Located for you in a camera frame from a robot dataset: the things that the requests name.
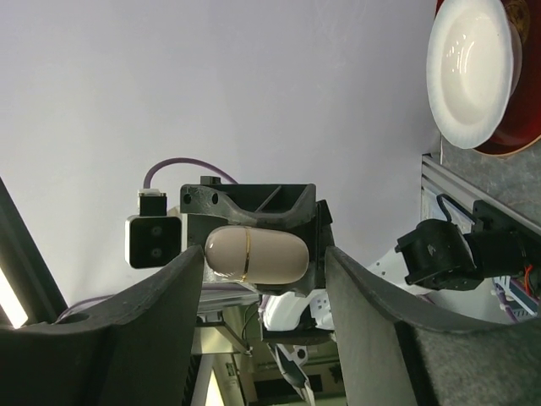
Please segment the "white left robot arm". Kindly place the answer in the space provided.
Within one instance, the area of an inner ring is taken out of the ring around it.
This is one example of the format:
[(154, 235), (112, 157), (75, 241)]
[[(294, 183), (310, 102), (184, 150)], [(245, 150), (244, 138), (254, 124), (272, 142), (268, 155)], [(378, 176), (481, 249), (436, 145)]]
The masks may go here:
[(260, 297), (262, 338), (283, 375), (308, 387), (286, 344), (321, 330), (337, 342), (351, 405), (537, 405), (540, 318), (500, 325), (442, 309), (426, 295), (497, 277), (540, 298), (540, 235), (477, 200), (463, 232), (427, 219), (371, 266), (339, 250), (312, 184), (223, 184), (180, 190), (187, 245), (209, 269)]

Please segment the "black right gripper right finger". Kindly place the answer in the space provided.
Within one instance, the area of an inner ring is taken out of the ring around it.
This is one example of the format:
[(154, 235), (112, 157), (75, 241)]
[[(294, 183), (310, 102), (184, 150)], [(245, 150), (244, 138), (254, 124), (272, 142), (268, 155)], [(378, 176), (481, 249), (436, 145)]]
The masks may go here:
[(540, 320), (504, 325), (429, 304), (325, 253), (347, 403), (538, 405)]

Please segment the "white ceramic plate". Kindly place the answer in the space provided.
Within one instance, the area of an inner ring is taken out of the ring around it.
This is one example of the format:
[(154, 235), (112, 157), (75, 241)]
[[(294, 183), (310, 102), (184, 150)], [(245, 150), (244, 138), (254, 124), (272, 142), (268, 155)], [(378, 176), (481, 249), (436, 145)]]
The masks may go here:
[(429, 106), (443, 137), (474, 149), (500, 125), (522, 71), (522, 42), (500, 1), (444, 1), (426, 59)]

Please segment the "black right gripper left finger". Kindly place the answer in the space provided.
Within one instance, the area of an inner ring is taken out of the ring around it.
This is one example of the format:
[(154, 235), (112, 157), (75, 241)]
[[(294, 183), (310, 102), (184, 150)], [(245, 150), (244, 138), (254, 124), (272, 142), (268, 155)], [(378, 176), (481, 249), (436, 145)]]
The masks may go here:
[(1, 330), (3, 405), (179, 405), (204, 271), (199, 246), (55, 324)]

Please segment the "beige earbuds charging case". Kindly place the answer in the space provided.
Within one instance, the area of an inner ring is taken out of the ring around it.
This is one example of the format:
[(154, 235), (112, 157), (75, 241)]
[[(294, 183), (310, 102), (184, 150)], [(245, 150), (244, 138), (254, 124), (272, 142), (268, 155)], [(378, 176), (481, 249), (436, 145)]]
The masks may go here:
[(301, 279), (309, 267), (309, 249), (282, 231), (225, 226), (205, 242), (208, 267), (228, 281), (284, 285)]

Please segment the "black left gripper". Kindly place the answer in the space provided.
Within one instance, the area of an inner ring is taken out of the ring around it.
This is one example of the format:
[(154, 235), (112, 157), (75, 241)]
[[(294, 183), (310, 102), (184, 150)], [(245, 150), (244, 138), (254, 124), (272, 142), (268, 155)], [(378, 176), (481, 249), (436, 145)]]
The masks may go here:
[(209, 234), (225, 226), (291, 233), (309, 249), (304, 276), (284, 285), (247, 284), (260, 294), (302, 296), (325, 286), (325, 251), (334, 244), (332, 217), (314, 184), (187, 184), (180, 197), (183, 248), (198, 245), (205, 253)]

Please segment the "red round tray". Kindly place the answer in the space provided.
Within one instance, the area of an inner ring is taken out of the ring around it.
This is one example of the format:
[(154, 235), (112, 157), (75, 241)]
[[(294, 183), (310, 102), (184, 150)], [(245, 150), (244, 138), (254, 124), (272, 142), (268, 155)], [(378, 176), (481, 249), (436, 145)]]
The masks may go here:
[(497, 130), (475, 151), (509, 156), (540, 141), (540, 1), (504, 1), (522, 44), (522, 71)]

